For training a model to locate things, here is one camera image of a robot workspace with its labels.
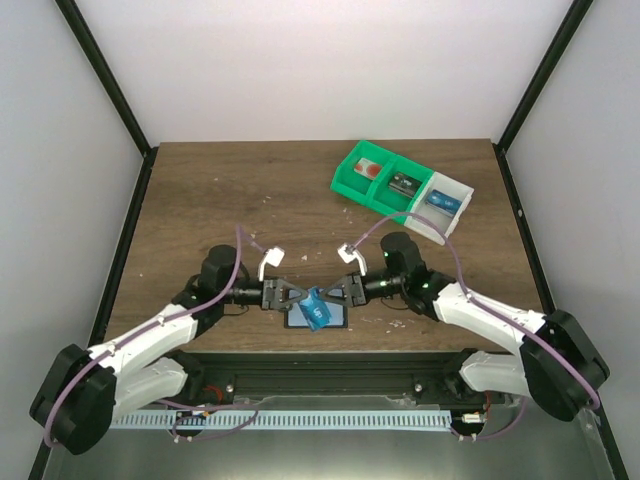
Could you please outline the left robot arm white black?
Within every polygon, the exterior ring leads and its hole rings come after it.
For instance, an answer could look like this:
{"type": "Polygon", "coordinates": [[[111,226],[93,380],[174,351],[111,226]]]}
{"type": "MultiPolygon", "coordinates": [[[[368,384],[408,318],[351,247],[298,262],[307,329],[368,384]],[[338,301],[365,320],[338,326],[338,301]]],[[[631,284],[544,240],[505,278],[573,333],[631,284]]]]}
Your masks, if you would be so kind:
{"type": "Polygon", "coordinates": [[[226,305],[285,311],[308,296],[281,277],[250,277],[239,248],[214,246],[199,273],[152,318],[111,341],[63,348],[29,415],[42,426],[47,446],[82,454],[117,418],[180,394],[189,374],[173,350],[211,329],[226,305]]]}

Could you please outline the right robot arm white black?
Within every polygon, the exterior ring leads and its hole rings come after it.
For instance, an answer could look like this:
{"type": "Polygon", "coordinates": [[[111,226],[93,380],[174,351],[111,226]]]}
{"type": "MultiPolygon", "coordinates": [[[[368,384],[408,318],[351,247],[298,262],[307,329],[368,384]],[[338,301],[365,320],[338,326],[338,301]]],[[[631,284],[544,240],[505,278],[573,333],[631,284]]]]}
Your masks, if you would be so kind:
{"type": "Polygon", "coordinates": [[[399,296],[412,312],[481,336],[502,353],[473,351],[454,369],[454,391],[495,391],[532,399],[543,411],[571,421],[600,406],[599,388],[610,370],[578,320],[556,309],[523,310],[478,294],[461,280],[431,269],[404,232],[380,242],[385,266],[369,272],[362,254],[344,244],[339,255],[360,270],[320,293],[326,302],[355,308],[399,296]]]}

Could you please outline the black card holder wallet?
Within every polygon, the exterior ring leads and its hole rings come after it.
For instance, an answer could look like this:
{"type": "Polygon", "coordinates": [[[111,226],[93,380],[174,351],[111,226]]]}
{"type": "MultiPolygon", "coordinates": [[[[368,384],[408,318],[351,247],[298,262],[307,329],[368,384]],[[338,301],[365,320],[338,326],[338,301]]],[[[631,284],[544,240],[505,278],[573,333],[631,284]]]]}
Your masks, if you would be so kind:
{"type": "Polygon", "coordinates": [[[348,313],[345,307],[314,299],[295,303],[284,314],[286,328],[307,328],[318,331],[327,328],[346,328],[347,325],[348,313]]]}

